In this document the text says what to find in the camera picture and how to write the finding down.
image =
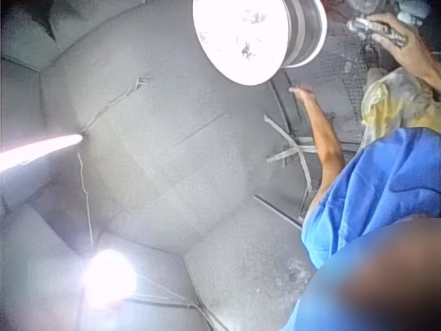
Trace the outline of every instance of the yellow cloth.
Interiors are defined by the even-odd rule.
[[[433,90],[404,68],[373,83],[362,102],[366,128],[362,148],[399,128],[426,127],[441,133],[441,106]]]

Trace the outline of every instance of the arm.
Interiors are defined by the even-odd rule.
[[[433,88],[441,89],[441,66],[432,57],[430,50],[413,31],[397,20],[392,14],[375,14],[369,17],[371,21],[389,24],[400,34],[407,36],[409,44],[399,48],[390,40],[374,34],[372,38],[388,50],[395,60],[417,78],[426,81]]]
[[[314,94],[307,88],[294,88],[292,91],[306,108],[309,120],[311,121],[318,158],[322,164],[322,183],[317,195],[311,202],[306,216],[307,219],[331,184],[342,172],[345,167],[345,159],[343,158],[340,141]]]

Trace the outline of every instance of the worker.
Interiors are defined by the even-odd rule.
[[[441,108],[433,100],[433,89],[441,90],[441,65],[391,14],[369,19],[389,24],[409,43],[399,48],[373,35],[402,67],[368,81],[361,107],[362,148],[347,165],[314,92],[305,86],[292,89],[306,108],[322,165],[322,183],[302,229],[317,269],[368,232],[404,219],[441,217]],[[295,330],[295,320],[296,311],[283,330]]]

